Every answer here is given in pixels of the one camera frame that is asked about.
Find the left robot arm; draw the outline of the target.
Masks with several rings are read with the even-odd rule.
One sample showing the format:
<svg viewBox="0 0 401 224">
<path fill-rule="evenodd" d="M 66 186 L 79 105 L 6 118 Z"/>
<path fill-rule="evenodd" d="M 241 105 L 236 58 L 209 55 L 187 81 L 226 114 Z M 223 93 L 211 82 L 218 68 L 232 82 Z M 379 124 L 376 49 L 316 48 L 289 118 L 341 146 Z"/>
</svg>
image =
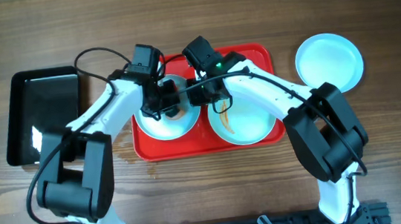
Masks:
<svg viewBox="0 0 401 224">
<path fill-rule="evenodd" d="M 63 128 L 42 135 L 39 170 L 27 193 L 27 212 L 38 224 L 30 204 L 38 202 L 62 217 L 60 224 L 126 224 L 111 202 L 114 194 L 112 145 L 136 113 L 161 116 L 180 104 L 177 83 L 157 71 L 117 71 L 106 79 L 99 99 Z"/>
</svg>

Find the green and yellow sponge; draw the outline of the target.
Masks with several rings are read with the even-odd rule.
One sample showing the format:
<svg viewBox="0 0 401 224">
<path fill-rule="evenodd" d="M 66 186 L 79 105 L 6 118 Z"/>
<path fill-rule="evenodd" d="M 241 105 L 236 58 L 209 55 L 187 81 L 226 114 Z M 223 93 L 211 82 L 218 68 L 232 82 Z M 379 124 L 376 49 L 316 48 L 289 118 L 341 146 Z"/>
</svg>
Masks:
<svg viewBox="0 0 401 224">
<path fill-rule="evenodd" d="M 170 111 L 165 113 L 168 120 L 180 119 L 186 113 L 185 110 L 179 107 L 172 108 Z"/>
</svg>

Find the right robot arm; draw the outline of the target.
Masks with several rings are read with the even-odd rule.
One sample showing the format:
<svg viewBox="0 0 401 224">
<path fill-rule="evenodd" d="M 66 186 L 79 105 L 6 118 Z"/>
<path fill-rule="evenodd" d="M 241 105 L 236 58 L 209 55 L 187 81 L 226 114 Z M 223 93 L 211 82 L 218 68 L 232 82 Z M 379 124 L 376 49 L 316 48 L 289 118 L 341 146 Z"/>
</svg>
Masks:
<svg viewBox="0 0 401 224">
<path fill-rule="evenodd" d="M 362 161 L 368 135 L 337 87 L 294 84 L 245 59 L 189 80 L 184 93 L 202 102 L 247 99 L 281 120 L 296 158 L 319 182 L 320 212 L 334 224 L 352 224 L 356 178 L 368 173 Z"/>
</svg>

